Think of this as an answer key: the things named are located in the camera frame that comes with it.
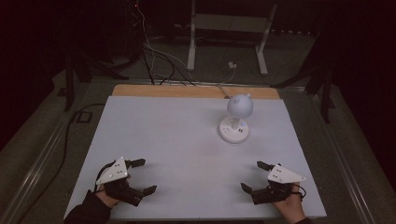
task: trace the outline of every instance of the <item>white lamp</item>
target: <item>white lamp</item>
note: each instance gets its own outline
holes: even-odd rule
[[[219,134],[229,143],[241,143],[248,138],[248,125],[242,119],[253,112],[250,94],[233,96],[227,104],[227,110],[231,116],[221,121]]]

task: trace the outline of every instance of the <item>white tabletop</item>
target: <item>white tabletop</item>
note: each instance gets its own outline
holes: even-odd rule
[[[308,217],[325,217],[321,199],[282,100],[253,100],[245,119],[248,139],[225,142],[218,133],[228,116],[228,100],[110,96],[81,168],[66,215],[82,203],[99,170],[119,157],[146,159],[129,169],[130,186],[157,185],[139,206],[120,203],[111,214],[120,220],[219,220],[279,217],[271,204],[254,205],[240,183],[268,185],[257,161],[280,163],[305,176],[303,205]]]

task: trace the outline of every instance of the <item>round lamp base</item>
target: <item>round lamp base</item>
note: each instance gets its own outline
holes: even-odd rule
[[[220,136],[229,143],[241,143],[248,138],[248,125],[242,120],[237,119],[238,125],[233,129],[234,118],[228,117],[221,121],[219,126]]]

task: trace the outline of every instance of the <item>hand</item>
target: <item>hand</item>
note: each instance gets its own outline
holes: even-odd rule
[[[99,187],[99,190],[96,191],[95,193],[96,197],[98,197],[107,207],[113,208],[116,206],[120,200],[114,199],[112,197],[107,196],[106,191],[105,191],[105,185],[101,185]]]
[[[294,183],[291,191],[299,192],[299,186],[299,183]],[[294,224],[305,218],[300,194],[291,194],[285,201],[273,203],[273,205],[289,224]]]

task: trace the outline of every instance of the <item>floor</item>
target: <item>floor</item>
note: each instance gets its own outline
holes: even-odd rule
[[[191,81],[194,85],[266,87],[295,76],[314,42],[315,38],[309,35],[270,35],[264,50],[269,71],[267,77],[258,73],[254,43],[251,41],[199,41],[195,70],[190,73],[183,67],[189,48],[186,37],[173,42],[151,37],[146,57],[152,66],[149,68],[156,84],[190,85]],[[176,69],[172,75],[173,66],[163,56],[152,53],[152,49],[166,53],[180,73]],[[117,63],[123,60],[122,57],[114,59]],[[236,68],[230,69],[228,62],[235,62]],[[120,73],[128,80],[116,80],[93,69],[92,72],[94,77],[91,83],[76,82],[76,101],[70,111],[87,105],[105,104],[106,98],[119,83],[150,84],[143,60]],[[340,91],[332,86],[333,108],[329,111],[331,123],[328,124],[318,112],[320,93],[307,95],[304,92],[307,81],[309,78],[278,91],[290,112],[290,119],[328,214],[327,217],[316,218],[314,222],[396,223],[395,192],[379,168]],[[64,72],[54,78],[54,83],[56,88],[53,93],[0,153],[0,213],[2,218],[9,217],[4,223],[16,223],[25,211],[28,212],[21,223],[63,223],[64,210],[103,106],[92,105],[86,109],[93,114],[90,123],[70,123],[68,126],[72,112],[64,112],[65,99],[57,96],[59,89],[64,87]],[[61,164],[63,167],[56,175]],[[57,177],[53,183],[43,191],[55,175]],[[39,200],[29,208],[36,198]],[[114,220],[111,223],[123,222]],[[280,218],[224,223],[286,222]]]

